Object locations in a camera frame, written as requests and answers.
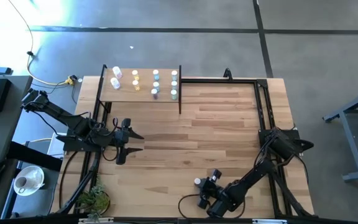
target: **wooden board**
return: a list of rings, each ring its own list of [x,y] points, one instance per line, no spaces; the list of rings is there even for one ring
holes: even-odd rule
[[[139,85],[140,90],[136,91],[132,81],[134,77],[132,71],[137,70],[139,74]],[[121,84],[120,89],[115,90],[111,83],[110,79],[114,76],[112,69],[107,68],[105,70],[105,77],[103,83],[103,89],[101,92],[100,100],[108,102],[168,102],[168,103],[178,103],[177,100],[172,100],[171,90],[172,90],[172,71],[175,69],[158,69],[160,74],[160,92],[158,93],[158,99],[153,99],[151,91],[153,89],[154,82],[154,69],[146,68],[121,68],[122,78],[119,79]]]
[[[276,125],[293,126],[285,85],[282,79],[268,79]],[[76,114],[93,109],[98,77],[84,77]],[[182,196],[195,194],[194,178],[203,178],[218,168],[225,186],[241,178],[251,168],[259,150],[254,89],[248,84],[183,84],[182,114],[172,103],[112,104],[112,116],[120,121],[132,119],[133,129],[145,137],[131,139],[128,147],[144,150],[128,156],[123,166],[101,160],[99,173],[111,197],[106,217],[180,217],[177,203]],[[68,167],[63,188],[65,202],[78,185],[83,153],[78,153]],[[106,151],[112,158],[114,149]],[[62,170],[68,159],[65,157]],[[294,196],[313,213],[302,164],[292,160],[285,167],[287,184]],[[52,211],[57,210],[58,189]],[[281,191],[280,208],[284,212]],[[186,198],[181,209],[189,217],[206,217],[196,206],[197,198]],[[225,217],[238,215],[240,209]],[[246,212],[242,217],[272,218],[273,208],[268,178],[264,177],[246,195]]]

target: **concrete floor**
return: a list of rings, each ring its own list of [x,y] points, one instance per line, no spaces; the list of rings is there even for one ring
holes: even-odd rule
[[[252,0],[13,1],[27,22],[74,27],[257,28]],[[0,66],[26,74],[28,32],[10,4],[0,3]],[[259,0],[266,29],[358,29],[355,0]],[[186,76],[266,77],[258,34],[34,32],[37,60],[31,70],[50,82],[69,75],[99,75],[109,67],[173,68]],[[315,143],[305,153],[314,210],[324,218],[358,221],[358,181],[340,121],[322,116],[358,95],[358,35],[266,35],[275,78],[284,78],[293,119],[302,138]],[[71,87],[50,99],[74,112]],[[58,131],[65,128],[45,117]],[[52,130],[23,112],[14,140],[47,138]]]

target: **black cable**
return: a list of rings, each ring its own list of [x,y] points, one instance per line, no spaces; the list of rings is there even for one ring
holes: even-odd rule
[[[60,136],[58,133],[57,133],[57,131],[56,131],[56,129],[55,128],[53,128],[52,127],[52,125],[50,125],[42,116],[41,116],[41,114],[38,114],[37,112],[35,112],[35,111],[33,111],[36,115],[38,115],[38,116],[40,116],[40,118],[42,119],[42,121],[44,121],[45,122],[45,124],[47,124],[48,126],[50,126],[50,128],[52,128],[53,129],[53,131],[55,132],[55,134],[57,135],[57,136]]]
[[[185,198],[194,197],[194,196],[200,196],[200,194],[189,194],[189,195],[185,195],[185,196],[183,196],[183,197],[179,200],[179,202],[178,202],[178,211],[179,211],[180,215],[181,215],[183,218],[189,219],[186,215],[183,214],[183,212],[181,212],[180,202],[181,202],[183,199],[185,199]],[[208,208],[211,207],[211,203],[210,203],[209,201],[207,201],[207,203],[208,203]],[[245,210],[246,210],[246,200],[244,199],[244,201],[243,201],[243,203],[242,203],[241,213],[240,213],[238,216],[233,217],[233,218],[240,218],[240,217],[244,214]],[[212,217],[212,218],[223,218],[223,219],[225,219],[224,217],[218,217],[218,216],[215,216],[215,217]]]
[[[111,162],[111,161],[114,161],[114,160],[117,159],[117,156],[118,156],[118,147],[117,147],[117,149],[116,149],[116,150],[117,150],[117,151],[116,151],[116,156],[114,156],[114,158],[112,158],[112,159],[106,158],[106,156],[104,155],[105,150],[106,150],[106,149],[104,149],[103,152],[102,152],[102,156],[103,156],[103,158],[104,158],[105,160]]]
[[[303,159],[302,159],[300,156],[298,156],[297,154],[294,154],[294,156],[295,156],[296,158],[298,158],[299,161],[301,161],[301,163],[303,164],[303,168],[305,169],[305,174],[306,174],[306,182],[309,184],[309,173],[308,173],[308,168],[306,167],[305,162],[304,162]]]
[[[77,101],[74,100],[74,92],[75,92],[75,85],[73,85],[73,90],[71,91],[71,99],[75,104],[77,104]]]
[[[55,91],[55,90],[57,89],[57,86],[58,86],[59,84],[62,84],[62,83],[64,83],[64,82],[57,83],[57,84],[52,88],[52,91],[51,91],[50,93],[47,93],[47,94],[52,94],[53,91]]]
[[[179,210],[179,213],[180,215],[183,217],[183,218],[188,218],[186,215],[183,214],[183,212],[181,212],[181,209],[180,209],[180,202],[185,199],[185,198],[188,198],[188,197],[194,197],[194,196],[200,196],[200,194],[189,194],[189,195],[185,195],[183,196],[179,202],[178,202],[178,210]]]
[[[62,178],[60,179],[60,187],[59,187],[59,209],[62,208],[62,189],[63,189],[63,180],[65,178],[65,174],[67,171],[67,167],[70,164],[71,160],[73,160],[74,156],[77,154],[78,151],[75,151],[70,158],[68,158],[65,168],[63,169]]]
[[[49,88],[49,89],[53,89],[53,90],[52,90],[52,92],[47,93],[47,94],[51,94],[51,93],[53,93],[53,91],[54,91],[55,89],[66,88],[66,87],[68,87],[68,86],[69,86],[69,85],[65,85],[65,86],[57,86],[57,85],[55,85],[55,87],[49,87],[49,86],[42,86],[42,85],[38,85],[38,84],[34,84],[34,83],[31,83],[31,85],[35,85],[35,86],[42,87],[42,88]]]

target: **vial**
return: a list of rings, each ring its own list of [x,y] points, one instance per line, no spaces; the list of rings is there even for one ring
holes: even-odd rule
[[[177,90],[178,89],[178,82],[172,81],[171,86],[172,86],[172,90]]]
[[[133,74],[133,76],[134,76],[134,79],[135,79],[136,81],[139,81],[139,74],[137,73],[137,70],[133,70],[133,71],[132,71],[132,74]]]
[[[134,80],[134,81],[132,82],[132,85],[135,87],[135,90],[136,90],[136,91],[139,91],[139,90],[140,90],[139,81]]]
[[[153,98],[156,100],[158,98],[158,94],[157,94],[157,90],[156,89],[152,89],[152,95]]]
[[[177,100],[178,92],[176,90],[171,90],[171,96],[173,100]]]
[[[178,72],[177,71],[172,71],[172,81],[177,81],[178,80]]]
[[[155,81],[158,81],[160,79],[160,74],[158,74],[158,70],[154,70],[153,75]]]
[[[153,83],[154,88],[157,90],[157,92],[160,91],[160,84],[158,82]]]
[[[122,72],[121,72],[121,70],[119,69],[119,67],[117,67],[117,66],[113,67],[113,68],[112,68],[112,72],[114,73],[114,75],[115,75],[118,79],[122,78]]]
[[[111,82],[111,84],[112,84],[112,87],[115,89],[115,90],[118,90],[119,89],[119,87],[120,87],[120,84],[119,84],[119,81],[118,81],[118,79],[117,78],[111,78],[110,79],[110,82]]]

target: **desk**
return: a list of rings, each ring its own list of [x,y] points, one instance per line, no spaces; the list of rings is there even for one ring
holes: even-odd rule
[[[75,113],[92,111],[99,77],[84,77]],[[275,123],[283,129],[293,126],[284,81],[268,79]],[[114,102],[108,117],[120,121],[132,119],[135,132],[144,140],[131,139],[128,147],[143,151],[130,154],[123,166],[101,159],[99,174],[110,195],[111,206],[106,217],[180,217],[177,203],[182,196],[198,193],[194,178],[211,175],[214,168],[222,171],[218,183],[239,179],[253,165],[259,150],[259,119],[254,88],[244,84],[183,83],[182,112],[176,103]],[[106,151],[114,157],[115,151]],[[70,155],[65,156],[62,170]],[[62,200],[76,189],[84,153],[79,152],[68,166]],[[301,162],[292,160],[285,167],[287,185],[304,208],[313,213],[305,172]],[[278,190],[280,208],[282,194]],[[181,209],[188,217],[206,217],[196,206],[197,198],[182,201]],[[58,190],[52,211],[58,209]],[[240,209],[227,213],[236,216]],[[246,196],[246,217],[273,217],[268,178],[253,186]]]

